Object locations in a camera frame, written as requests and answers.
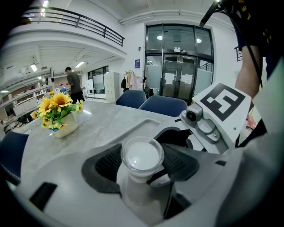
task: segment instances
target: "blue chair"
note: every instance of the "blue chair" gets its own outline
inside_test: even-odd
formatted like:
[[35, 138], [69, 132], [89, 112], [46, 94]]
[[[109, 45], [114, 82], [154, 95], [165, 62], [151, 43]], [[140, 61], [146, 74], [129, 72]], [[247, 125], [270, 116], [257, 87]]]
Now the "blue chair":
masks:
[[9, 132], [0, 143], [0, 165], [6, 180], [17, 185], [21, 179], [21, 165], [28, 135]]
[[117, 100], [116, 104], [138, 109], [146, 101], [146, 95], [141, 90], [127, 90]]
[[186, 110], [185, 101], [178, 98], [171, 98], [160, 95], [153, 95], [139, 107], [141, 110], [147, 110], [171, 117], [178, 117], [180, 113]]

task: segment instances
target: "vase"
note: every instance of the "vase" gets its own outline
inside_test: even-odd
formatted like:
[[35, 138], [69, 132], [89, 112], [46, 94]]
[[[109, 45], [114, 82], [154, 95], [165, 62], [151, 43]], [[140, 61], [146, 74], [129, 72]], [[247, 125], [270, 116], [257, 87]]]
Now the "vase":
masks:
[[77, 119], [75, 118], [72, 112], [70, 112], [68, 115], [63, 117], [61, 119], [61, 122], [66, 125], [62, 129], [58, 130], [57, 132], [53, 132], [53, 134], [57, 138], [62, 138], [64, 136], [67, 136], [78, 128]]

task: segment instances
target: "sunflower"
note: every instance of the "sunflower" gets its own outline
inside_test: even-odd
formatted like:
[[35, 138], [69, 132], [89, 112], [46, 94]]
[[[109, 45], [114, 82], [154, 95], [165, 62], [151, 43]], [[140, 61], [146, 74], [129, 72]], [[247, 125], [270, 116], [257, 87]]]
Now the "sunflower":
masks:
[[50, 99], [48, 98], [44, 98], [41, 102], [41, 104], [39, 105], [39, 116], [43, 117], [44, 115], [46, 115], [47, 113], [49, 113], [51, 111], [51, 109], [49, 108], [50, 105]]
[[79, 103], [79, 110], [82, 111], [83, 109], [83, 100], [80, 100], [80, 103]]
[[48, 124], [48, 123], [49, 123], [49, 119], [43, 118], [43, 123], [44, 123], [44, 124]]
[[57, 107], [57, 111], [61, 112], [61, 107], [72, 105], [72, 99], [69, 95], [63, 93], [56, 94], [51, 98], [51, 105]]
[[49, 126], [50, 129], [57, 129], [58, 128], [58, 123], [54, 123], [54, 124], [51, 124]]
[[59, 130], [61, 130], [66, 124], [62, 124], [60, 127], [59, 127]]
[[37, 112], [36, 111], [32, 112], [32, 118], [37, 119]]
[[41, 127], [42, 127], [42, 128], [47, 128], [47, 127], [48, 127], [48, 125], [47, 125], [47, 124], [42, 123], [42, 124], [41, 124]]

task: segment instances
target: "white table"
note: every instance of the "white table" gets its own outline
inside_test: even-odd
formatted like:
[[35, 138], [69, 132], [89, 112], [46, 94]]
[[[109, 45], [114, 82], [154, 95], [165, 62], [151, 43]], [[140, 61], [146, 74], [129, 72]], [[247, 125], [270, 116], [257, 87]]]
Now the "white table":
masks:
[[83, 109], [91, 114], [83, 111], [75, 114], [79, 121], [78, 129], [61, 139], [54, 137], [51, 130], [41, 128], [41, 122], [36, 120], [24, 150], [22, 182], [54, 158], [106, 144], [146, 118], [160, 122], [171, 118], [158, 113], [94, 101], [85, 101]]

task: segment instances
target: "person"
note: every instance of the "person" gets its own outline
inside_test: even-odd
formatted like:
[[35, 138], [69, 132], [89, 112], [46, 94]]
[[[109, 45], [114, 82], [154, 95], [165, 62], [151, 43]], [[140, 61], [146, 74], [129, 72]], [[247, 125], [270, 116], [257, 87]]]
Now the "person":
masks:
[[70, 67], [67, 67], [65, 69], [65, 72], [67, 73], [67, 81], [68, 83], [66, 85], [70, 85], [71, 86], [71, 98], [73, 100], [73, 104], [75, 104], [80, 100], [83, 100], [83, 102], [85, 101], [84, 97], [83, 97], [83, 92], [81, 89], [81, 85], [80, 85], [80, 78], [79, 76], [72, 71], [72, 69]]
[[[258, 71], [261, 74], [263, 57], [266, 57], [266, 72], [269, 80], [280, 57], [283, 56], [282, 30], [277, 26], [277, 21], [281, 21], [279, 20], [281, 12], [279, 8], [275, 7], [273, 10], [267, 10], [265, 9], [266, 5], [255, 0], [241, 1], [239, 6], [239, 12], [241, 12], [239, 23], [238, 25], [233, 23], [233, 25], [239, 50], [242, 51], [242, 67], [237, 76], [235, 87], [253, 99], [260, 87], [255, 65], [258, 65]], [[251, 48], [256, 64], [253, 62], [248, 46]], [[256, 128], [239, 147], [246, 146], [251, 139], [264, 133], [266, 133], [266, 128], [263, 121], [260, 120]]]
[[66, 91], [67, 91], [66, 87], [64, 87], [64, 85], [61, 84], [60, 85], [60, 92], [66, 94]]

